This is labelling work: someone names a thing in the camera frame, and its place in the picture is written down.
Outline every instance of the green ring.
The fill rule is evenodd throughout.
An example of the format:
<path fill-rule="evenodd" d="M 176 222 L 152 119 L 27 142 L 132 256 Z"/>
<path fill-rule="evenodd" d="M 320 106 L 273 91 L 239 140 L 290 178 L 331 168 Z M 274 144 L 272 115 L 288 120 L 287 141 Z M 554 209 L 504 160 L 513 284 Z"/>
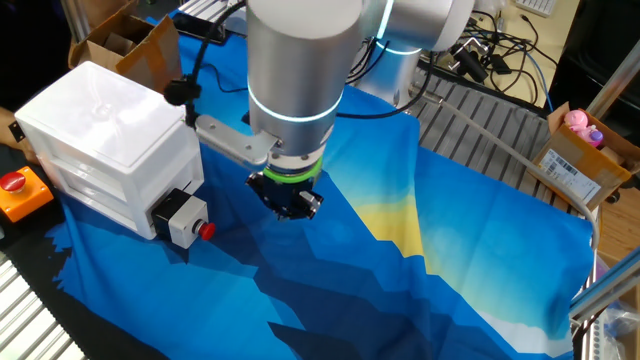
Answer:
<path fill-rule="evenodd" d="M 311 170 L 307 171 L 304 174 L 287 176 L 274 172 L 269 168 L 264 168 L 263 174 L 273 181 L 277 181 L 283 184 L 296 184 L 306 180 L 311 179 L 312 177 L 318 175 L 322 170 L 322 157 L 318 159 L 315 165 L 311 168 Z"/>

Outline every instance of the red button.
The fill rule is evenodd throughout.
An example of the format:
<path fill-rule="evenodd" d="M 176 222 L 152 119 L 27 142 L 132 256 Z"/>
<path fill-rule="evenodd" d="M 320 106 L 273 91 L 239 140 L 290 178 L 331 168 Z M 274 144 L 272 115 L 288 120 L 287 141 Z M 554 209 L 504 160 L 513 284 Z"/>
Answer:
<path fill-rule="evenodd" d="M 0 179 L 2 190 L 10 193 L 21 191 L 26 183 L 27 179 L 19 172 L 8 173 Z"/>
<path fill-rule="evenodd" d="M 204 224 L 200 226 L 200 229 L 198 229 L 198 234 L 200 234 L 200 237 L 202 237 L 202 240 L 204 241 L 209 241 L 209 239 L 213 237 L 213 234 L 215 234 L 215 232 L 216 225 L 211 223 Z"/>

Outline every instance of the blue fabric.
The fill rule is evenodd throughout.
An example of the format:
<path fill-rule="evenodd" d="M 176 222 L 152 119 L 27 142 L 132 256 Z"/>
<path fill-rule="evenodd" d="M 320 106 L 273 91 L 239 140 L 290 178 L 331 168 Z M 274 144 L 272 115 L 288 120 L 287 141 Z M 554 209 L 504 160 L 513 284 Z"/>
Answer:
<path fill-rule="evenodd" d="M 199 45 L 181 37 L 185 71 Z M 205 61 L 220 70 L 225 88 L 246 85 L 244 40 L 231 37 L 224 47 L 210 46 Z M 198 111 L 250 133 L 240 122 L 248 110 L 246 93 L 220 93 L 206 69 L 200 82 Z M 351 87 L 340 105 L 354 113 L 389 108 Z M 526 284 L 540 284 L 537 302 L 556 298 L 554 308 L 542 316 L 532 308 L 537 315 L 523 320 L 553 337 L 566 330 L 564 305 L 588 273 L 588 224 L 419 149 L 418 130 L 417 120 L 405 114 L 337 121 L 325 156 L 327 172 L 315 188 L 325 202 L 313 221 L 276 221 L 244 185 L 247 171 L 202 147 L 205 184 L 196 195 L 207 201 L 218 230 L 211 243 L 193 244 L 188 263 L 165 243 L 141 239 L 65 197 L 67 221 L 50 236 L 59 250 L 71 248 L 72 256 L 57 280 L 96 314 L 172 359 L 550 359 L 544 351 L 518 353 L 459 293 L 469 291 L 455 283 L 464 261 L 449 254 L 451 275 L 441 257 L 449 245 L 438 231 L 468 229 L 462 239 L 452 239 L 450 249 L 490 269 L 513 270 Z M 451 193 L 458 195 L 445 196 Z M 420 224 L 418 233 L 406 231 L 407 247 L 376 239 L 373 224 L 361 220 L 371 215 L 372 205 L 397 203 L 413 209 Z M 374 213 L 384 218 L 387 210 Z M 404 221 L 411 211 L 400 214 Z M 509 233 L 509 239 L 497 237 L 502 228 L 484 226 L 492 220 L 522 230 Z M 539 229 L 532 231 L 535 225 Z M 562 228 L 566 231 L 556 234 Z M 567 242 L 558 244 L 560 239 Z M 513 254 L 528 251 L 532 240 L 550 246 L 550 255 L 542 256 L 538 246 L 523 257 L 523 266 L 509 262 Z M 493 257 L 474 257 L 487 241 L 493 241 L 488 250 Z M 407 255 L 418 245 L 424 254 Z M 490 261 L 498 265 L 483 263 Z M 426 265 L 443 276 L 428 275 Z M 526 273 L 543 266 L 548 267 L 543 275 L 566 272 L 568 279 L 554 279 L 546 289 Z M 523 289 L 502 291 L 496 285 L 501 281 L 497 275 L 474 279 L 475 292 L 490 293 L 498 305 L 505 303 L 501 297 L 531 302 L 513 292 Z M 566 352 L 560 358 L 570 357 Z"/>

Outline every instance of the yellow stripe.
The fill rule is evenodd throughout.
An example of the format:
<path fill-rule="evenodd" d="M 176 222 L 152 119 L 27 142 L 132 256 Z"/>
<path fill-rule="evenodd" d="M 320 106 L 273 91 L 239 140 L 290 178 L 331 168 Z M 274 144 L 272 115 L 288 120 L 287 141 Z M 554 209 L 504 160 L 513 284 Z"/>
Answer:
<path fill-rule="evenodd" d="M 402 256 L 422 256 L 428 273 L 431 268 L 422 247 L 415 198 L 407 196 L 394 204 L 372 204 L 355 209 L 371 234 L 380 241 L 393 241 Z"/>

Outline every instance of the orange emergency stop button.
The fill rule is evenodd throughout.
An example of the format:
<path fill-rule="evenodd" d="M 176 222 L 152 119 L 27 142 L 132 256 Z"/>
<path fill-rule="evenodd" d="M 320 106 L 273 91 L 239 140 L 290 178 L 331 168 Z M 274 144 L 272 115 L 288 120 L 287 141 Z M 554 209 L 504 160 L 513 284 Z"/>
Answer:
<path fill-rule="evenodd" d="M 53 194 L 28 166 L 0 178 L 0 210 L 17 222 L 49 201 Z"/>

